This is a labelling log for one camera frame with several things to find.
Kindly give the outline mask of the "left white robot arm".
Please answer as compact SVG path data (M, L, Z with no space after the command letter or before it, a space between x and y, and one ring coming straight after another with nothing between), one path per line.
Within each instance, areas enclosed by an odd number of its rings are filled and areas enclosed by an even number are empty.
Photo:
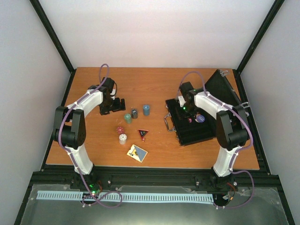
M78 101L68 106L57 107L52 131L52 139L67 149L75 172L83 174L81 183L89 189L97 185L98 178L91 173L94 164L89 159L84 145L85 117L97 106L101 115L126 109L125 99L116 97L115 81L111 78L103 79L103 81L102 86L90 86L86 94Z

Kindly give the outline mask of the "playing card deck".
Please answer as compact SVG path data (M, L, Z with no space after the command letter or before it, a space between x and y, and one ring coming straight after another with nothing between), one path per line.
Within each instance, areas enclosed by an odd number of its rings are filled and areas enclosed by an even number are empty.
M137 145L133 144L127 152L127 156L133 158L134 160L142 163L148 152Z

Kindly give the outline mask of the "green poker chip stack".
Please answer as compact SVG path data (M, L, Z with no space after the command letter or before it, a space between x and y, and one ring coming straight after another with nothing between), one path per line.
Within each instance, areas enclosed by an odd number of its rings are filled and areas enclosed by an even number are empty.
M132 123L132 117L131 117L131 114L126 113L126 114L124 115L124 120L125 120L125 122L126 122L127 124L131 124L131 123Z

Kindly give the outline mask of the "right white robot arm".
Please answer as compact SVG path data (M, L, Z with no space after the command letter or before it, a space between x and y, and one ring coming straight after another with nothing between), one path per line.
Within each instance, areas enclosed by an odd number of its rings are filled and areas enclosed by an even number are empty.
M247 123L247 115L243 107L232 106L211 95L205 88L197 91L190 82L180 84L178 97L180 107L198 121L198 111L204 110L216 121L216 138L220 146L217 160L212 167L210 185L221 189L230 181L233 165L239 152L253 137Z

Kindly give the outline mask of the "purple blind button chips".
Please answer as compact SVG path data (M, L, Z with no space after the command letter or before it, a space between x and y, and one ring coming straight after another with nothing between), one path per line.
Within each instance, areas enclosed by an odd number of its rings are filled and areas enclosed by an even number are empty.
M197 114L195 117L195 121L198 123L204 123L205 122L205 117L202 114Z

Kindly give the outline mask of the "red poker chip stack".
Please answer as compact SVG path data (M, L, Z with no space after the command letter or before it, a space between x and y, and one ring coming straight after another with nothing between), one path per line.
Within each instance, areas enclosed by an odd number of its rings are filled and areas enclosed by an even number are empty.
M124 134L124 127L117 127L117 133L119 134L119 135L121 135L121 134Z

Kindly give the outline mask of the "white poker chip stack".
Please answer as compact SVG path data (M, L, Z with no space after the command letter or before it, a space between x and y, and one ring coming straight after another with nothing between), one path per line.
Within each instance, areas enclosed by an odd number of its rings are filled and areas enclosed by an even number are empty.
M119 143L121 145L124 145L127 141L127 135L126 134L120 134L119 135Z

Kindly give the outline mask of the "black aluminium base frame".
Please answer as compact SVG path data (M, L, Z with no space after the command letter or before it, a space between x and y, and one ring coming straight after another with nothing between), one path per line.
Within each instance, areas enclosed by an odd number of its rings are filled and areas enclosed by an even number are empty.
M250 171L256 188L277 188L280 202L283 205L284 213L290 225L294 219L291 214L286 196L284 194L280 179L266 170ZM96 174L102 181L103 188L111 189L123 185L133 186L171 186L185 187L192 190L203 190L214 192L210 187L204 186L204 180L208 179L208 169L162 169L162 168L129 168L129 167L96 167ZM23 219L24 211L29 201L30 193L35 184L72 184L75 183L78 175L70 165L44 165L40 171L34 172L31 176L24 199L15 219L19 225Z

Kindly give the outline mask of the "blue poker chip stack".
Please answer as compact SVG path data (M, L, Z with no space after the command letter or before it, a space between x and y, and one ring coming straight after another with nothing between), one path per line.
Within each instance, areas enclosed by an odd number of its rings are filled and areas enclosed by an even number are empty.
M144 116L149 116L149 114L150 114L150 106L149 105L143 105L142 111L143 111Z

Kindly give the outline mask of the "black triangular card box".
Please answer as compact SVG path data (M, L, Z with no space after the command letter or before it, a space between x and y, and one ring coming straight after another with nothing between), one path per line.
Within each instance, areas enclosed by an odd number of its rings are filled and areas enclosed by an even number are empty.
M139 136L140 136L142 139L148 134L148 132L149 132L149 130L138 129Z

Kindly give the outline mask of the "black poker chip stack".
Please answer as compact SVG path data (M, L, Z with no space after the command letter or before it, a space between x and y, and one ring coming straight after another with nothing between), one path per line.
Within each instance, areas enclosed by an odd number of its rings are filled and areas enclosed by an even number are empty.
M136 108L133 108L131 110L131 117L132 117L132 119L137 119L138 118L138 110Z

